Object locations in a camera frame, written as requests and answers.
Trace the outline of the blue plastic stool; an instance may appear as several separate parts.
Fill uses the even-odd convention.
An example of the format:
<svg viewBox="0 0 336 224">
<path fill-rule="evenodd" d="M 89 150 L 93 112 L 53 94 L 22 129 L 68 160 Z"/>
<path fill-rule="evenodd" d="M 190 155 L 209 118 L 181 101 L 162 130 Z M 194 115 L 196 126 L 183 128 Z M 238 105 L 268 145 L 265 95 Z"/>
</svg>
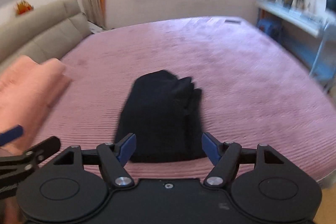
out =
<svg viewBox="0 0 336 224">
<path fill-rule="evenodd" d="M 256 27 L 271 37 L 274 41 L 280 42 L 282 35 L 282 24 L 271 18 L 259 19 Z"/>
</svg>

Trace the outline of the black phone on bed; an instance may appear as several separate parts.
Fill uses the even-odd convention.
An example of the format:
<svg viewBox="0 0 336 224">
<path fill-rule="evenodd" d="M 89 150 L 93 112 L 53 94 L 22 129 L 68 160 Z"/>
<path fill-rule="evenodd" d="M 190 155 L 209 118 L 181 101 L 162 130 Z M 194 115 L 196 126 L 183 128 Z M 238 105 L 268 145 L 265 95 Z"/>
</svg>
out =
<svg viewBox="0 0 336 224">
<path fill-rule="evenodd" d="M 224 22 L 228 24 L 240 24 L 242 21 L 236 19 L 226 19 Z"/>
</svg>

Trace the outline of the beige padded headboard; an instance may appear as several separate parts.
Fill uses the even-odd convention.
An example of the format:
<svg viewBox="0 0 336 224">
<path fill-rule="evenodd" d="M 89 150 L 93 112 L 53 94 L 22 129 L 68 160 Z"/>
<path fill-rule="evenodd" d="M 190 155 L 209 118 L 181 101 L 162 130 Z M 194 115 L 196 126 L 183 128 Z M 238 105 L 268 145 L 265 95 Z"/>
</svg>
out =
<svg viewBox="0 0 336 224">
<path fill-rule="evenodd" d="M 57 0 L 1 25 L 1 71 L 25 55 L 40 64 L 62 59 L 90 36 L 77 0 Z"/>
</svg>

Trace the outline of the light blue desk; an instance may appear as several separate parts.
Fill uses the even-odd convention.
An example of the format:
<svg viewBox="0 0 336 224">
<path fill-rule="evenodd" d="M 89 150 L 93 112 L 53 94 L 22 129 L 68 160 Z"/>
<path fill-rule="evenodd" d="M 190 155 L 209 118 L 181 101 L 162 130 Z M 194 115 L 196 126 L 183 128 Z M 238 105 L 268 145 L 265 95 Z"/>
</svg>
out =
<svg viewBox="0 0 336 224">
<path fill-rule="evenodd" d="M 319 40 L 317 52 L 311 51 L 303 42 L 296 40 L 287 33 L 283 34 L 281 44 L 309 69 L 309 76 L 319 82 L 325 92 L 329 92 L 335 83 L 335 68 L 323 63 L 322 53 L 328 42 L 335 42 L 335 23 L 316 23 L 304 18 L 296 11 L 268 0 L 257 0 L 256 7 L 260 12 L 265 11 L 276 16 L 312 38 Z"/>
</svg>

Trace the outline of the navy striped track pants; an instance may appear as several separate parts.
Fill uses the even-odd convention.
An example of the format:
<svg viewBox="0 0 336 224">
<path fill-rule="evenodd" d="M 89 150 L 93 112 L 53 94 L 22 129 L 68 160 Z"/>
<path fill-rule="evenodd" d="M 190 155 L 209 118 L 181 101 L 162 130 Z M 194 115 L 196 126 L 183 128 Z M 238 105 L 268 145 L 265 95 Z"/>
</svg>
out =
<svg viewBox="0 0 336 224">
<path fill-rule="evenodd" d="M 205 157 L 200 115 L 202 90 L 192 77 L 179 79 L 157 71 L 135 80 L 120 114 L 115 142 L 127 134 L 137 138 L 130 160 L 179 162 Z"/>
</svg>

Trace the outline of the pink folded blanket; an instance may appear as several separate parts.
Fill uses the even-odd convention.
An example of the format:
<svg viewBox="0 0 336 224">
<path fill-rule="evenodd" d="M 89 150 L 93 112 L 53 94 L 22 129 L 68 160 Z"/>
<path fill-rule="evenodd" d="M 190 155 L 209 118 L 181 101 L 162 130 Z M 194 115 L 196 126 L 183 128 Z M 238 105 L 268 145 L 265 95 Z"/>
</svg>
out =
<svg viewBox="0 0 336 224">
<path fill-rule="evenodd" d="M 1 147 L 1 156 L 17 156 L 30 148 L 72 79 L 58 59 L 38 64 L 19 57 L 1 74 L 1 133 L 22 126 L 23 135 Z"/>
</svg>

